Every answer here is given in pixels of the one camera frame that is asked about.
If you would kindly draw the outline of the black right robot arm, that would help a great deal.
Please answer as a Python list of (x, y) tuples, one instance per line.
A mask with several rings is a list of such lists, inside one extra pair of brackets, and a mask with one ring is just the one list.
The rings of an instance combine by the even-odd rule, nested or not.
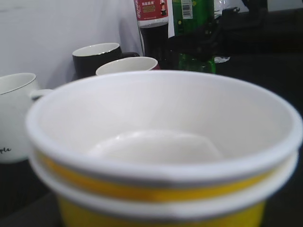
[(298, 53), (303, 51), (303, 10), (269, 12), (259, 0), (214, 14), (212, 0), (174, 0), (175, 34), (167, 49), (201, 61), (215, 55)]

